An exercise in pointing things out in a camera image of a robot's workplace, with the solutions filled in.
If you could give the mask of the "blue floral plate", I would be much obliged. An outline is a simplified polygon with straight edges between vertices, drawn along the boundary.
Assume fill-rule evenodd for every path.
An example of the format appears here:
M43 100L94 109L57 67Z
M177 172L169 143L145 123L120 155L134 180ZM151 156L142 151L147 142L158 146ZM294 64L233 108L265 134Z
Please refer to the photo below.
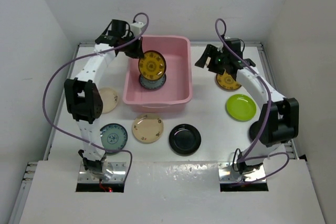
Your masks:
M139 83L140 85L147 89L147 90L157 90L160 89L161 87L164 86L166 82L166 74L163 75L163 77L161 77L158 80L148 80L145 77L143 77L142 75L139 75Z
M110 123L100 129L102 146L108 155L114 154L113 151L122 150L128 140L128 133L124 126L118 123Z

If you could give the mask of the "cream floral plate front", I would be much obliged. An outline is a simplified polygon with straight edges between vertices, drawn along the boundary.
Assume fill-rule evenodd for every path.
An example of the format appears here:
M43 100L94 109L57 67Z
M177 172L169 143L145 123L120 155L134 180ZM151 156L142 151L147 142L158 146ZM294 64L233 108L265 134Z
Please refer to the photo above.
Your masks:
M141 143L156 142L163 134L163 119L155 113L143 113L132 123L133 136Z

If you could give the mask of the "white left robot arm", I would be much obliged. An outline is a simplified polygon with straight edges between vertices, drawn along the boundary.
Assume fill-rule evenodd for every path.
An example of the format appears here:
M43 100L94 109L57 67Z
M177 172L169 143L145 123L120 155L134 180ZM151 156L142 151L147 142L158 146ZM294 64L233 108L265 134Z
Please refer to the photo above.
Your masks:
M119 44L114 41L99 43L94 47L93 55L89 57L84 68L73 78L64 83L65 98L68 112L77 122L83 149L79 151L85 170L94 176L103 179L108 174L106 151L99 148L100 127L99 117L103 110L103 101L98 91L98 84L105 70L116 58L118 52L128 57L139 59L144 57L142 38L131 44Z

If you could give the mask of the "green plate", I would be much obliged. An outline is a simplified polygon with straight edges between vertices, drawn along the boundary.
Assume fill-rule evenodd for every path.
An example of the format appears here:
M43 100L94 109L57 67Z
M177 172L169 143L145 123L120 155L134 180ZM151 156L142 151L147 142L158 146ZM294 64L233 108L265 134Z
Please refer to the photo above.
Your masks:
M250 121L257 112L257 106L252 98L244 94L235 94L226 101L226 111L235 120Z

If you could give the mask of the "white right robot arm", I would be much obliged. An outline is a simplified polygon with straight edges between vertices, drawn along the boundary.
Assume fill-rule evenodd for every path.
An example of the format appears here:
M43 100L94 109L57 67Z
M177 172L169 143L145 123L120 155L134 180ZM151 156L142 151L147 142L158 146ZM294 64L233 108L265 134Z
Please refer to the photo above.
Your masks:
M229 74L246 89L260 108L259 120L252 124L256 135L250 146L240 152L233 170L240 175L259 168L265 159L298 136L299 102L286 98L260 75L256 64L243 58L241 41L224 39L220 47L208 44L195 66L207 67L215 74Z

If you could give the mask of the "yellow patterned plate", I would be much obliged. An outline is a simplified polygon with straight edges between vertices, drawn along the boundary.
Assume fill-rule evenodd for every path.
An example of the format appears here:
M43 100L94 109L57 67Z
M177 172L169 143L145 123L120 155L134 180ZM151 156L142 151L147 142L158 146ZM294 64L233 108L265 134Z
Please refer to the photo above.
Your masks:
M224 74L216 75L216 83L217 85L226 90L226 91L236 91L241 88L241 84L233 79L233 77L226 72Z
M138 61L140 74L148 80L158 80L166 72L166 60L161 53L149 50L144 53L144 58Z

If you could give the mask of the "black plate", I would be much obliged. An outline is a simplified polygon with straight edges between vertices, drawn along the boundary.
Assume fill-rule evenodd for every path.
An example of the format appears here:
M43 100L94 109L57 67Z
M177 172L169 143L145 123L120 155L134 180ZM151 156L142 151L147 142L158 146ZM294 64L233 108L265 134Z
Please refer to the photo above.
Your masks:
M172 151L181 156L190 156L200 147L202 137L198 129L190 124L179 124L169 134Z

